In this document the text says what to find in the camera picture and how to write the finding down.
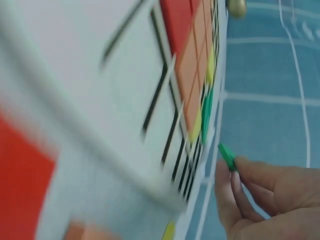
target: blue floor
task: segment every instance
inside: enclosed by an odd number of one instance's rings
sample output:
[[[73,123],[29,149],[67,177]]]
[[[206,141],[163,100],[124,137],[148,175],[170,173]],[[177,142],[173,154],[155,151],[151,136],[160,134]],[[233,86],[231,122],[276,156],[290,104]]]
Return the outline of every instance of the blue floor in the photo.
[[[320,168],[320,36],[316,35],[316,30],[320,30],[320,14],[296,13],[294,24],[292,13],[283,12],[283,22],[297,56],[305,100],[302,101],[294,51],[280,21],[278,0],[254,2],[274,4],[274,8],[249,7],[245,19],[229,18],[224,85],[227,97],[220,113],[220,135],[215,138],[238,155],[252,160],[306,167],[306,132],[309,132],[310,167]],[[291,3],[290,0],[282,2],[287,6]],[[295,0],[294,3],[296,8],[306,11],[320,10],[318,0]],[[311,30],[313,39],[307,36],[303,25]],[[213,150],[212,146],[206,177],[217,159]],[[200,187],[187,240],[195,239],[201,218],[204,218],[201,240],[226,239],[213,191],[207,208],[204,206],[207,184],[204,182]],[[253,206],[268,217],[254,203]],[[207,209],[205,216],[201,216],[203,207]]]

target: orange square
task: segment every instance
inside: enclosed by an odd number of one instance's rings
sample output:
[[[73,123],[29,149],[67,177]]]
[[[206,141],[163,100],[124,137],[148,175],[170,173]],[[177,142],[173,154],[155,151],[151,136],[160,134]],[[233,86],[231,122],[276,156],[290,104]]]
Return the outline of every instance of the orange square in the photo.
[[[180,95],[185,104],[189,101],[197,71],[196,43],[193,32],[193,30],[190,32],[184,53],[175,65]]]
[[[207,48],[206,46],[203,46],[200,60],[198,62],[198,75],[199,75],[199,89],[201,90],[206,76],[206,70],[207,70]]]
[[[209,23],[212,22],[211,20],[211,0],[203,0],[203,12],[204,12],[204,23],[207,27]]]
[[[197,57],[198,57],[197,59],[199,59],[201,49],[206,38],[205,14],[204,14],[204,5],[202,1],[199,3],[199,6],[194,18],[194,35],[195,35],[195,45],[196,45]]]
[[[189,98],[186,115],[185,115],[186,127],[189,132],[191,132],[194,129],[199,105],[200,105],[200,90],[199,90],[198,81],[197,79],[195,79],[192,87],[191,95]]]
[[[63,240],[120,240],[110,231],[72,222]]]
[[[211,48],[213,45],[213,35],[212,35],[212,24],[209,23],[209,25],[206,27],[205,31],[205,38],[206,38],[206,54],[207,58],[209,58],[211,53]]]

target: blue tile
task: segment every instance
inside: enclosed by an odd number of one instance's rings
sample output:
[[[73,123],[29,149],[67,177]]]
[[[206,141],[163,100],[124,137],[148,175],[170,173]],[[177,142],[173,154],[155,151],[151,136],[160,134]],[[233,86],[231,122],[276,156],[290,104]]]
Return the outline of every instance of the blue tile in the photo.
[[[245,18],[229,18],[227,37],[287,38],[288,35],[281,25],[279,12],[274,10],[248,8]]]
[[[228,44],[225,77],[229,92],[300,97],[290,44]]]
[[[294,7],[297,9],[302,9],[305,11],[319,14],[320,1],[319,0],[294,1]]]
[[[201,240],[226,240],[226,232],[218,217],[215,193],[212,190],[205,215]]]
[[[310,167],[320,169],[320,107],[308,106],[306,114],[310,132]]]
[[[195,202],[192,219],[191,219],[185,240],[195,240],[196,238],[199,220],[202,212],[202,207],[204,205],[206,191],[207,191],[207,185],[201,184],[199,189],[199,194]]]
[[[295,46],[305,98],[320,98],[320,53],[305,46]]]
[[[293,104],[226,100],[220,142],[255,161],[306,166],[302,107]]]

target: black line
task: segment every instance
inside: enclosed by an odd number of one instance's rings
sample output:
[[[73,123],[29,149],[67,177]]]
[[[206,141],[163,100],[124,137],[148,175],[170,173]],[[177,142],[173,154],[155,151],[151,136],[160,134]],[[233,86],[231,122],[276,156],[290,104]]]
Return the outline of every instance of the black line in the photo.
[[[192,187],[194,185],[194,180],[195,180],[195,176],[192,175],[191,177],[191,183],[190,183],[190,187],[189,187],[189,191],[188,191],[188,195],[186,196],[186,202],[189,201],[189,197],[190,197],[190,194],[191,194],[191,190],[192,190]]]
[[[197,155],[196,161],[195,161],[194,174],[196,174],[196,172],[197,172],[198,163],[199,163],[199,159],[200,159],[200,153],[201,153],[201,145],[200,145],[200,147],[199,147],[198,155]]]
[[[172,96],[175,110],[178,111],[178,107],[177,107],[177,103],[176,103],[176,99],[175,99],[175,93],[174,93],[174,89],[172,87],[171,81],[169,82],[169,88],[170,88],[170,92],[171,92],[171,96]],[[182,130],[181,122],[179,123],[179,127],[180,127],[180,131],[181,131],[181,135],[182,135],[182,137],[184,137],[184,131]]]
[[[163,154],[162,154],[162,158],[161,158],[161,162],[163,164],[165,163],[167,155],[168,155],[168,152],[169,152],[170,143],[171,143],[172,137],[174,135],[174,131],[175,131],[175,127],[176,127],[176,124],[177,124],[177,120],[178,120],[178,111],[177,111],[177,109],[175,109],[174,110],[173,121],[172,121],[170,132],[169,132],[169,136],[168,136],[168,138],[166,140],[165,147],[164,147]]]
[[[199,142],[200,142],[200,137],[198,137],[198,139],[196,140],[195,149],[193,153],[193,162],[195,162],[195,159],[196,159],[196,153],[197,153]]]
[[[162,61],[165,63],[166,62],[165,51],[164,51],[164,48],[163,48],[163,46],[161,44],[161,37],[160,37],[159,28],[158,28],[158,25],[157,25],[157,18],[156,18],[156,14],[155,14],[155,9],[154,8],[151,11],[151,20],[152,20],[152,25],[153,25],[153,29],[154,29],[154,32],[155,32],[155,36],[156,36],[156,39],[157,39],[157,42],[158,42],[161,58],[162,58]]]
[[[184,167],[183,167],[183,170],[182,170],[182,175],[181,175],[180,183],[179,183],[179,187],[178,187],[178,191],[179,191],[179,192],[181,191],[182,184],[184,183],[184,179],[185,179],[185,175],[186,175],[188,163],[189,163],[189,156],[186,156],[185,163],[184,163]]]
[[[205,92],[206,92],[206,84],[203,84],[202,86],[202,93],[201,93],[201,101],[200,104],[202,105],[204,98],[205,98]]]
[[[187,189],[188,189],[188,185],[189,185],[189,181],[190,181],[190,177],[191,177],[191,172],[192,171],[189,169],[188,178],[186,179],[186,184],[185,184],[184,191],[183,191],[183,197],[185,197],[186,193],[187,193]]]
[[[174,165],[174,169],[173,169],[173,173],[172,173],[172,178],[171,180],[174,182],[176,179],[176,175],[177,175],[177,171],[178,171],[178,167],[179,167],[179,163],[180,163],[180,159],[181,159],[181,155],[184,151],[184,146],[185,146],[185,139],[182,137],[181,140],[181,145],[180,145],[180,149],[179,149],[179,153],[178,153],[178,157],[176,158],[175,161],[175,165]]]
[[[100,68],[102,69],[105,64],[106,61],[108,59],[108,56],[110,55],[111,51],[114,49],[117,41],[119,40],[119,38],[121,37],[121,35],[124,33],[125,29],[128,27],[129,23],[131,22],[131,20],[134,18],[134,16],[136,15],[136,13],[138,12],[138,10],[140,9],[140,7],[142,6],[142,4],[146,2],[146,0],[140,0],[132,9],[132,11],[130,12],[130,14],[128,15],[128,17],[124,20],[124,22],[122,23],[121,27],[119,28],[118,32],[116,33],[116,35],[113,37],[113,39],[111,40],[111,43],[105,48],[104,54],[102,56],[101,59],[101,64],[100,64]]]
[[[152,100],[151,100],[151,103],[150,103],[148,112],[147,112],[147,114],[146,114],[146,117],[145,117],[144,122],[143,122],[143,125],[142,125],[142,130],[143,130],[144,133],[147,132],[148,126],[149,126],[149,124],[150,124],[150,120],[151,120],[152,114],[153,114],[153,112],[154,112],[154,110],[155,110],[156,103],[157,103],[157,100],[158,100],[158,98],[159,98],[159,95],[160,95],[162,86],[163,86],[163,84],[164,84],[167,71],[168,71],[167,64],[164,62],[164,63],[163,63],[162,73],[161,73],[161,77],[160,77],[158,86],[157,86],[156,89],[155,89],[155,93],[154,93],[154,95],[153,95],[153,98],[152,98]]]

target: hand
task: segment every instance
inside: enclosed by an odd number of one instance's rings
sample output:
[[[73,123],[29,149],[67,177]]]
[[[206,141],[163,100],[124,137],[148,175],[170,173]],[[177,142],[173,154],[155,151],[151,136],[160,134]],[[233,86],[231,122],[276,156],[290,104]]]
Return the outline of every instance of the hand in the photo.
[[[320,169],[274,166],[236,157],[237,172],[218,161],[214,191],[228,240],[320,239]],[[264,219],[254,201],[271,216]]]

